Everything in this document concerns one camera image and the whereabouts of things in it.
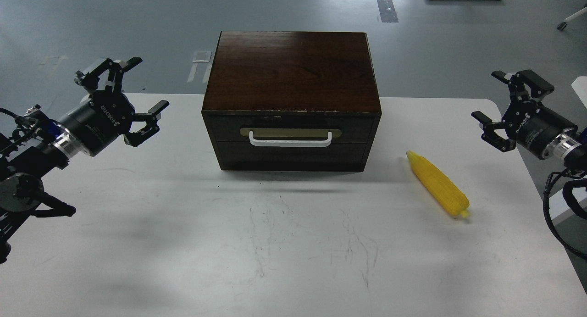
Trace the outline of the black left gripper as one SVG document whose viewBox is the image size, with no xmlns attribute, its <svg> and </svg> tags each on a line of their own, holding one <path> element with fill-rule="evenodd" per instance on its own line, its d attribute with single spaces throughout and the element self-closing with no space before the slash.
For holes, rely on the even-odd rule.
<svg viewBox="0 0 587 317">
<path fill-rule="evenodd" d="M 143 61 L 134 56 L 127 61 L 100 58 L 84 71 L 76 71 L 75 83 L 90 95 L 71 109 L 59 122 L 83 146 L 83 152 L 96 156 L 123 134 L 124 143 L 139 146 L 159 132 L 161 113 L 170 102 L 160 100 L 146 113 L 134 113 L 135 109 L 122 94 L 123 76 Z M 104 89 L 99 91 L 99 81 L 107 73 Z M 144 126 L 132 131 L 135 123 Z"/>
</svg>

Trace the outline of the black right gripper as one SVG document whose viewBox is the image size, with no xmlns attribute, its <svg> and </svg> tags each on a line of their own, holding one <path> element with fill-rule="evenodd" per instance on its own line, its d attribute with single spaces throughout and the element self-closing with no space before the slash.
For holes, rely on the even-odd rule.
<svg viewBox="0 0 587 317">
<path fill-rule="evenodd" d="M 578 131 L 576 124 L 541 104 L 555 87 L 533 70 L 493 71 L 491 76 L 507 85 L 512 103 L 503 121 L 492 121 L 481 111 L 474 111 L 471 116 L 479 122 L 482 140 L 493 148 L 509 152 L 518 143 L 538 159 L 545 160 L 552 156 L 549 146 L 556 137 L 572 136 Z M 497 133 L 501 129 L 506 131 L 507 139 Z"/>
</svg>

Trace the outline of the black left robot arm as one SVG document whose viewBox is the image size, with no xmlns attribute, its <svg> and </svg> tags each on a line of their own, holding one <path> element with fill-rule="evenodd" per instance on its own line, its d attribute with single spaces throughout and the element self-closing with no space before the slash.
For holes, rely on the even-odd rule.
<svg viewBox="0 0 587 317">
<path fill-rule="evenodd" d="M 87 91 L 78 106 L 59 120 L 53 120 L 32 106 L 13 119 L 12 135 L 1 136 L 1 262 L 12 248 L 11 236 L 29 217 L 71 217 L 76 208 L 48 194 L 42 177 L 52 169 L 64 169 L 78 153 L 96 156 L 118 137 L 130 146 L 139 146 L 159 132 L 162 110 L 159 101 L 145 113 L 136 112 L 123 93 L 123 76 L 142 59 L 127 61 L 98 59 L 86 70 L 77 71 L 75 83 Z"/>
</svg>

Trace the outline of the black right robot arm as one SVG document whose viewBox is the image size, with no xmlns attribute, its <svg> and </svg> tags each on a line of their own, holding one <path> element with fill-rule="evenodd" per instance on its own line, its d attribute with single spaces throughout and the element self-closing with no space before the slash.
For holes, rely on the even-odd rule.
<svg viewBox="0 0 587 317">
<path fill-rule="evenodd" d="M 576 124 L 543 105 L 542 100 L 555 87 L 533 70 L 493 71 L 491 76 L 507 85 L 510 104 L 500 121 L 481 111 L 471 113 L 483 131 L 482 140 L 501 152 L 520 145 L 540 160 L 556 157 L 566 168 L 585 171 L 585 135 Z"/>
</svg>

